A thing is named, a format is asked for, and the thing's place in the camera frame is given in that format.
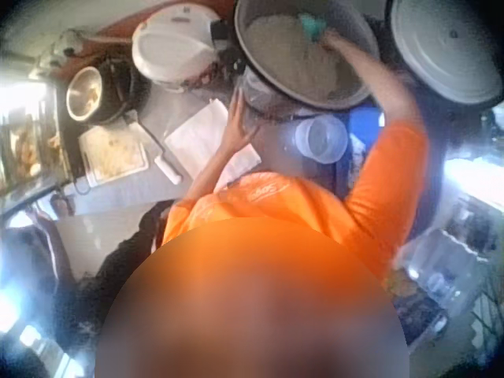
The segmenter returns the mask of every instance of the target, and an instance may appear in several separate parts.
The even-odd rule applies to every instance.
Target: orange shirt
[[[395,121],[380,134],[344,201],[308,180],[254,173],[228,189],[173,206],[165,243],[208,222],[271,217],[325,234],[383,279],[413,223],[427,160],[427,136],[409,121]]]

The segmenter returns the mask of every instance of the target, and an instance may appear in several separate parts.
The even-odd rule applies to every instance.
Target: white paper
[[[165,144],[193,179],[217,152],[227,122],[228,110],[221,101],[214,100],[165,139]],[[217,182],[216,191],[259,163],[259,154],[248,144],[226,165]]]

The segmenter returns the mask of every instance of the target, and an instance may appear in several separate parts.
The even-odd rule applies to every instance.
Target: clear plastic cup
[[[345,124],[325,114],[302,121],[295,132],[295,144],[304,156],[321,164],[336,163],[348,146]]]

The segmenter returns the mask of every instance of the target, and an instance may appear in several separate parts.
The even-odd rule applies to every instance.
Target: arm
[[[387,127],[345,205],[358,225],[353,239],[360,232],[371,236],[384,254],[369,258],[390,261],[413,224],[427,171],[428,138],[415,99],[389,69],[333,31],[324,43],[348,60],[385,112]]]
[[[196,177],[183,199],[198,200],[205,195],[213,193],[226,164],[252,140],[258,128],[255,128],[251,132],[243,130],[244,112],[245,102],[243,100],[243,93],[237,91],[233,95],[229,108],[228,124],[222,135],[219,149],[210,158],[198,177]]]
[[[414,120],[415,127],[423,128],[414,97],[385,65],[331,29],[326,31],[323,42],[352,65],[380,104],[389,124],[394,120]]]
[[[76,281],[70,267],[69,256],[66,253],[56,224],[54,224],[47,214],[36,209],[29,209],[26,214],[33,221],[34,225],[46,236],[54,275],[60,282],[71,285],[75,284]]]

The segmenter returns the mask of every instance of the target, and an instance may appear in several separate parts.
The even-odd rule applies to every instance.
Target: rice cooker lid
[[[501,94],[485,29],[463,2],[395,0],[391,27],[406,63],[443,97],[475,105]]]
[[[147,78],[182,83],[217,60],[210,25],[219,16],[192,3],[169,6],[142,22],[133,34],[132,55]]]

